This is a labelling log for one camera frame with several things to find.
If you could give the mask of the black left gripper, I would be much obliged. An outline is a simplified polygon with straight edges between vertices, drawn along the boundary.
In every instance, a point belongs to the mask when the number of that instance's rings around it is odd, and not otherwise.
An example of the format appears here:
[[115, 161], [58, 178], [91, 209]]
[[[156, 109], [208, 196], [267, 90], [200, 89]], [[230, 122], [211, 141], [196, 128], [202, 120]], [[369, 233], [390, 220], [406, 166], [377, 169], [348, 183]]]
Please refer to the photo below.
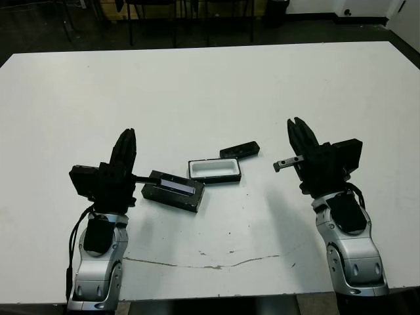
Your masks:
[[134, 129], [126, 129], [113, 147], [110, 163], [101, 162], [95, 175], [93, 207], [98, 213], [126, 213], [134, 207], [136, 183], [160, 185], [159, 178], [133, 174], [137, 156]]

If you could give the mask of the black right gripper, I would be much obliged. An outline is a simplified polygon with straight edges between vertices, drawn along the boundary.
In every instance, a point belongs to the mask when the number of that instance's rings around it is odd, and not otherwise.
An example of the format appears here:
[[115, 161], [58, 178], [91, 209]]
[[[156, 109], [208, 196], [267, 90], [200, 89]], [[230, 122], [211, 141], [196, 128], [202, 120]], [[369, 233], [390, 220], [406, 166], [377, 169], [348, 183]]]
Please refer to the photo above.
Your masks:
[[337, 148], [329, 142], [318, 146], [314, 132], [301, 118], [288, 119], [287, 132], [296, 156], [274, 162], [275, 172], [294, 167], [301, 192], [313, 199], [343, 191], [345, 175]]

